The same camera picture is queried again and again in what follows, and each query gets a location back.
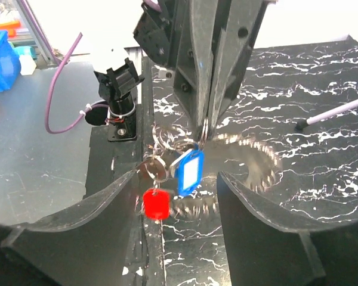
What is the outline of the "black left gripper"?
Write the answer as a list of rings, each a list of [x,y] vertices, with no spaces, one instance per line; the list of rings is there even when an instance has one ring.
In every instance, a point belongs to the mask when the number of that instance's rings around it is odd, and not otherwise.
[[[174,94],[200,134],[210,136],[236,99],[267,1],[143,1],[134,39],[174,71]]]

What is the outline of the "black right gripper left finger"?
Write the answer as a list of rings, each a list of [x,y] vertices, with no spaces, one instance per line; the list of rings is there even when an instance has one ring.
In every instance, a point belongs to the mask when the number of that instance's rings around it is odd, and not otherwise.
[[[97,192],[35,223],[0,225],[0,285],[84,285],[90,222],[105,203]]]

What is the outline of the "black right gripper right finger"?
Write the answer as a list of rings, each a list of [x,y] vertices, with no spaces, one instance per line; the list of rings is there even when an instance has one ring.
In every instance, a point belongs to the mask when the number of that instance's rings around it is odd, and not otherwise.
[[[233,285],[358,285],[358,220],[323,223],[217,176]]]

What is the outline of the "red key tag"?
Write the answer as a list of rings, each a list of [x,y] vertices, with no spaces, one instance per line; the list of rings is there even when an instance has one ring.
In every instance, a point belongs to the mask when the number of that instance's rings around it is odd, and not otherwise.
[[[159,188],[150,188],[143,194],[144,212],[151,220],[169,217],[170,194]]]

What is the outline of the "blue key tag with key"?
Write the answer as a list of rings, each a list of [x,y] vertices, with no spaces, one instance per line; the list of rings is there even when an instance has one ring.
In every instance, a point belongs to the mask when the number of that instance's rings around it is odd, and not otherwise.
[[[203,174],[204,153],[197,147],[177,155],[169,166],[169,172],[177,180],[177,195],[186,197],[200,184]]]

